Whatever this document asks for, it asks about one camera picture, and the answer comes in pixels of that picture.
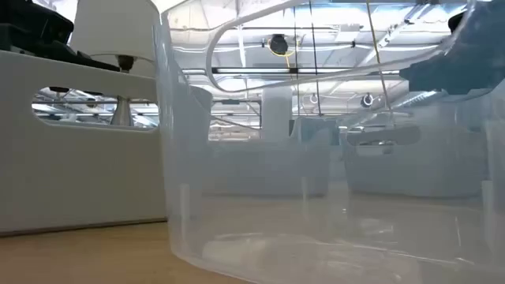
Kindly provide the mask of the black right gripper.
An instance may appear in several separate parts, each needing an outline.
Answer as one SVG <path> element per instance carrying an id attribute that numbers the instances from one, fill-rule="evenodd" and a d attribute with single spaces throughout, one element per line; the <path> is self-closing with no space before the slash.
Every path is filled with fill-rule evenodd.
<path id="1" fill-rule="evenodd" d="M 504 79 L 504 1 L 477 2 L 448 54 L 451 94 L 494 88 Z M 410 92 L 444 89 L 445 63 L 416 62 L 399 70 Z"/>

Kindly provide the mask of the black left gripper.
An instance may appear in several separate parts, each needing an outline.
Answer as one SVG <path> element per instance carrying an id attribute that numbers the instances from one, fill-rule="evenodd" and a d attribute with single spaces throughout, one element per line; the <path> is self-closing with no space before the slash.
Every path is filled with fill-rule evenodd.
<path id="1" fill-rule="evenodd" d="M 119 72 L 67 45 L 73 22 L 30 0 L 1 0 L 1 50 Z"/>

